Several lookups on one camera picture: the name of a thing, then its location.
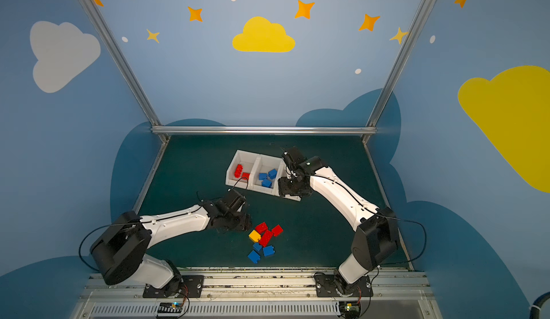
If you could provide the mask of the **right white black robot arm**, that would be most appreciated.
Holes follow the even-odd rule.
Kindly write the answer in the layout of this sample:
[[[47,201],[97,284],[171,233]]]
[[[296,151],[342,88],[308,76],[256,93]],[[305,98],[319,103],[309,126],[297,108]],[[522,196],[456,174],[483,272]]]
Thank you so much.
[[[285,151],[282,159],[287,176],[278,180],[279,195],[308,197],[316,192],[342,214],[355,232],[351,254],[335,273],[336,284],[354,285],[398,250],[400,239],[394,211],[361,197],[319,157],[308,159],[293,150]]]

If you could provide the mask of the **yellow lego brick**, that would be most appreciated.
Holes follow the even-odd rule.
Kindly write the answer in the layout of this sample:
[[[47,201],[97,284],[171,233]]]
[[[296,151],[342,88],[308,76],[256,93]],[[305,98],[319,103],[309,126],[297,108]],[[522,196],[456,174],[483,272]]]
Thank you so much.
[[[258,233],[256,230],[252,230],[250,233],[249,233],[249,239],[253,242],[253,243],[258,243],[260,241],[260,239],[262,238],[262,235],[260,233]]]

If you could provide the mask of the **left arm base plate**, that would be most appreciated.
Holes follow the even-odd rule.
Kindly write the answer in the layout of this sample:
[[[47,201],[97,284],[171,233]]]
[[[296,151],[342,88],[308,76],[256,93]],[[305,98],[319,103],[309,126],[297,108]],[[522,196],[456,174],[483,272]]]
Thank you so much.
[[[176,275],[162,288],[146,284],[143,298],[199,298],[203,283],[203,275]]]

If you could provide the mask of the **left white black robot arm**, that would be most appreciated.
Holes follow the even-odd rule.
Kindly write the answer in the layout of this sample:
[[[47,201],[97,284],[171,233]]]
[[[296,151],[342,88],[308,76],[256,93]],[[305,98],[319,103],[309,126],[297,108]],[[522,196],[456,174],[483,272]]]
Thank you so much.
[[[146,286],[145,298],[187,298],[189,292],[174,263],[149,256],[154,245],[180,235],[209,229],[243,232],[252,225],[249,205],[236,200],[202,202],[184,210],[140,216],[123,213],[91,245],[90,254],[106,285],[127,280]]]

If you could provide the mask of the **red long lego brick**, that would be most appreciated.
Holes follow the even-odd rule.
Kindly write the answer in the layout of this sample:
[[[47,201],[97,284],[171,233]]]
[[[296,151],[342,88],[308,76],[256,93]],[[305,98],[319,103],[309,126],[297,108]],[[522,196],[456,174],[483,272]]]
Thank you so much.
[[[262,235],[261,239],[259,240],[259,244],[262,247],[267,247],[273,237],[273,232],[270,230],[267,230]]]

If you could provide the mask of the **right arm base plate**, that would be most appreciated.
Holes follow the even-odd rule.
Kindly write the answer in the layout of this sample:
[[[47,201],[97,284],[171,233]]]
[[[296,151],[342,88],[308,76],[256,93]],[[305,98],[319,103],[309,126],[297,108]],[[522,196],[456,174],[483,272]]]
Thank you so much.
[[[318,298],[370,297],[373,295],[370,278],[366,275],[348,284],[340,275],[315,273],[315,290]]]

